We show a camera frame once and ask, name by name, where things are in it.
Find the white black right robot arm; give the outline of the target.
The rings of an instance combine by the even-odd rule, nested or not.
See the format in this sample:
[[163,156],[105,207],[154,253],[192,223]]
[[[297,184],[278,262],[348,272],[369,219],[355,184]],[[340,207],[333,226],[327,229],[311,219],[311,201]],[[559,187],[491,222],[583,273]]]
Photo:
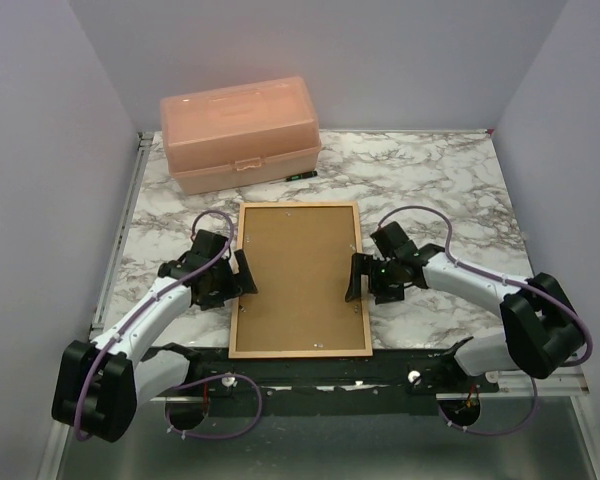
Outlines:
[[463,268],[435,244],[418,249],[408,242],[383,250],[380,258],[353,254],[347,302],[362,297],[363,277],[376,304],[402,301],[405,290],[415,286],[455,295],[499,317],[502,332],[470,337],[448,352],[452,360],[441,365],[440,379],[454,392],[491,371],[521,370],[534,379],[545,379],[586,345],[566,302],[541,290],[537,281],[508,279],[472,265]]

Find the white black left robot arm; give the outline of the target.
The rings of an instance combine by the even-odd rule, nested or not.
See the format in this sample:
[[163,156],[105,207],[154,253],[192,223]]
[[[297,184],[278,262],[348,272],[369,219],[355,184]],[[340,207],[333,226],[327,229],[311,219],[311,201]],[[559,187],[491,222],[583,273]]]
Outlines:
[[206,259],[190,250],[163,263],[149,292],[122,320],[95,339],[73,341],[63,352],[52,402],[54,420],[79,441],[119,440],[138,406],[175,390],[194,393],[206,380],[198,354],[153,343],[190,307],[219,308],[257,287],[243,251]]

